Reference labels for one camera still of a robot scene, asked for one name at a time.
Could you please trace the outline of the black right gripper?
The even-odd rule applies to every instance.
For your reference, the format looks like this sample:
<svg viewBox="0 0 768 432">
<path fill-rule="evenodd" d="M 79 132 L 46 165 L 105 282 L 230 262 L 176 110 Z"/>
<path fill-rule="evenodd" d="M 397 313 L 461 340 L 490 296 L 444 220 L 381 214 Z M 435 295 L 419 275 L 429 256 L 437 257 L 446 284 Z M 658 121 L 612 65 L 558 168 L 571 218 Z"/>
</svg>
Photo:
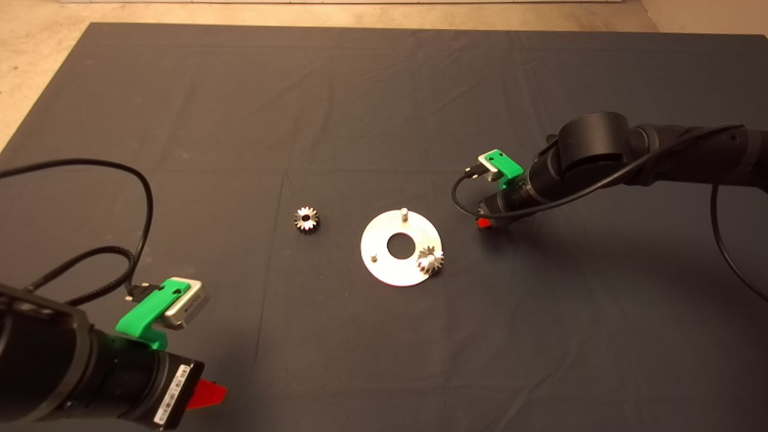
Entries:
<svg viewBox="0 0 768 432">
<path fill-rule="evenodd" d="M 484 197 L 478 203 L 478 212 L 482 214 L 501 214 L 520 211 L 532 205 L 532 197 L 526 191 L 498 191 Z M 504 229 L 518 218 L 478 218 L 480 229 Z"/>
</svg>

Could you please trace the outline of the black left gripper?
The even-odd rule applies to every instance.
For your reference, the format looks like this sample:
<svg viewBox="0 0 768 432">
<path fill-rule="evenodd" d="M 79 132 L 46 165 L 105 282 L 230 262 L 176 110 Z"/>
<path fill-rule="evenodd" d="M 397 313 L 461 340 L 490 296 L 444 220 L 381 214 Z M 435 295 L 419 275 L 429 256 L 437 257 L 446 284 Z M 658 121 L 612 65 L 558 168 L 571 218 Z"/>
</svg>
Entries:
<svg viewBox="0 0 768 432">
<path fill-rule="evenodd" d="M 148 384 L 135 405 L 135 424 L 150 430 L 175 430 L 186 410 L 222 404 L 227 388 L 200 379 L 203 361 L 167 351 L 148 351 L 140 357 L 140 371 Z"/>
</svg>

